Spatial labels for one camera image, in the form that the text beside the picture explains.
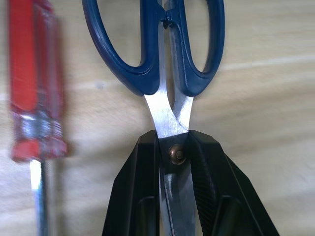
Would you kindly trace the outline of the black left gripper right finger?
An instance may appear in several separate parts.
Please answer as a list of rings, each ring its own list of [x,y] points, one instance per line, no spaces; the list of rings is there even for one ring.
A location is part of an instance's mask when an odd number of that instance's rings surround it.
[[[279,233],[249,178],[213,137],[190,131],[194,196],[205,236],[277,236]]]

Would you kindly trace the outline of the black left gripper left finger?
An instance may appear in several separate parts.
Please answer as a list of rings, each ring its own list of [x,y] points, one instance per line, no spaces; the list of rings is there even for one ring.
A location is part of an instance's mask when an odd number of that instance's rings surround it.
[[[151,130],[139,137],[114,180],[102,235],[159,235],[162,171],[158,136]]]

